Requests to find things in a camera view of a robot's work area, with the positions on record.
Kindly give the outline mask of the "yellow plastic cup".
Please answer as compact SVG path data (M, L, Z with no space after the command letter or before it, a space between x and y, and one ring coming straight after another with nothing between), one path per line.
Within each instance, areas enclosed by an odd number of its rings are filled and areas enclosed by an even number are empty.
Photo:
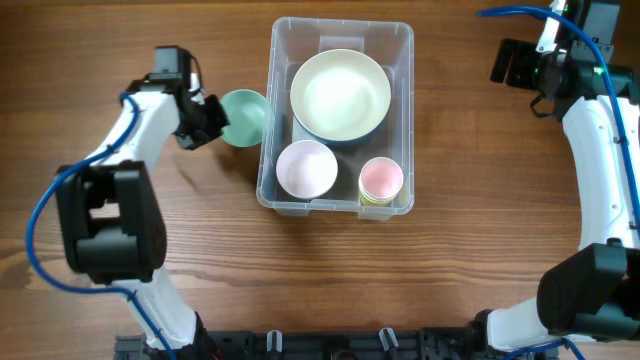
M372 199L368 197L366 194L360 195L360 201L364 206L386 206L388 203L392 202L393 199Z

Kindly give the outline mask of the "pink plastic bowl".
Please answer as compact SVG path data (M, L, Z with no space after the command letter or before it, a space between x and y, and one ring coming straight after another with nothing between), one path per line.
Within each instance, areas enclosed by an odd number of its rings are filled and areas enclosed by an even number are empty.
M280 186L291 196L311 200L327 193L336 182L338 162L334 153L314 140L288 145L276 163Z

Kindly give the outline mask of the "pink plastic cup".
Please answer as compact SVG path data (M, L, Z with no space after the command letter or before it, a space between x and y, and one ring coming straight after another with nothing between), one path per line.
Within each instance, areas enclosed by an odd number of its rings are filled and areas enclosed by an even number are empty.
M360 194L372 199L394 199L404 183L401 167L387 157L376 157L369 160L359 175Z

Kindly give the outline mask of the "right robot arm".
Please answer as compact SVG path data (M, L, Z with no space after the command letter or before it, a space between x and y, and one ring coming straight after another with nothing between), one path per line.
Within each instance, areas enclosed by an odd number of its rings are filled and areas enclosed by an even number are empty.
M491 78L553 101L576 169L578 251L548 270L535 297L480 313L468 349L506 359L581 342L639 337L639 81L611 63L616 1L490 8L545 26L537 43L504 39Z

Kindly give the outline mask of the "mint green plastic bowl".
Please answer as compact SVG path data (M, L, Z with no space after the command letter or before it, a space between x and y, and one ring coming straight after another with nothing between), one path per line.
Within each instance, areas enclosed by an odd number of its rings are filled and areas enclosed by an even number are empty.
M262 142L272 113L263 95L249 89L238 89L225 94L220 103L228 120L222 134L227 144L245 148Z

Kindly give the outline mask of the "cream large plastic bowl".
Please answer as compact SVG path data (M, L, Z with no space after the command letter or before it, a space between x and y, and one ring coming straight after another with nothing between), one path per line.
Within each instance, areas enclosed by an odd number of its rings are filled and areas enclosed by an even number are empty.
M386 117L391 84L368 55L333 49L307 60L290 89L295 117L314 135L350 140L367 134Z

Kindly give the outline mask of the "dark blue large bowl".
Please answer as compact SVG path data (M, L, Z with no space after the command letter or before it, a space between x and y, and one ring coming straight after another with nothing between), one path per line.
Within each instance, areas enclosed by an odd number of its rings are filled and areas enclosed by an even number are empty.
M388 128L388 123L389 123L388 118L385 117L378 126L376 126L372 131L368 132L363 136L350 139L350 140L330 140L327 138L314 135L310 130L306 129L296 117L293 117L292 140L314 140L314 141L323 143L325 145L337 146L337 147L356 146L356 145L363 144L367 141L370 141L373 138L375 138L380 132L386 131Z

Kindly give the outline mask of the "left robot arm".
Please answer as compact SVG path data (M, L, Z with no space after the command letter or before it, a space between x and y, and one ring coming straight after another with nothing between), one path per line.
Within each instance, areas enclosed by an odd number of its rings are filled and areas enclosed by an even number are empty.
M91 293L122 297L150 358L220 359L164 265L167 231L150 173L169 138L195 150L221 136L226 114L204 94L195 57L179 46L157 47L153 70L130 83L120 104L102 144L55 178L67 263L90 278Z

